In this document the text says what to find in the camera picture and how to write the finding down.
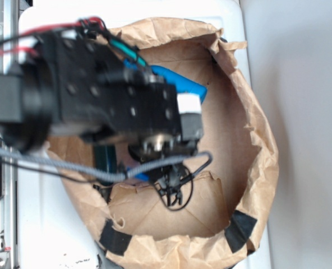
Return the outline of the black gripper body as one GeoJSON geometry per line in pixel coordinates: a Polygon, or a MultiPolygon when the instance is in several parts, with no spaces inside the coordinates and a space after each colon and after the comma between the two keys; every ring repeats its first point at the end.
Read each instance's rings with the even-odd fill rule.
{"type": "Polygon", "coordinates": [[[197,153],[203,135],[198,94],[180,91],[106,27],[40,34],[39,68],[48,104],[42,139],[125,142],[138,157],[197,153]]]}

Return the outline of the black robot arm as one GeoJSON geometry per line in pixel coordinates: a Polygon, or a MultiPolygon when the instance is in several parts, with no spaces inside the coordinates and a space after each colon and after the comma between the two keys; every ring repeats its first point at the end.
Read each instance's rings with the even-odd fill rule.
{"type": "Polygon", "coordinates": [[[0,134],[22,152],[48,136],[126,143],[138,156],[193,155],[204,134],[201,99],[157,74],[137,48],[98,22],[40,27],[11,37],[23,62],[0,73],[0,134]]]}

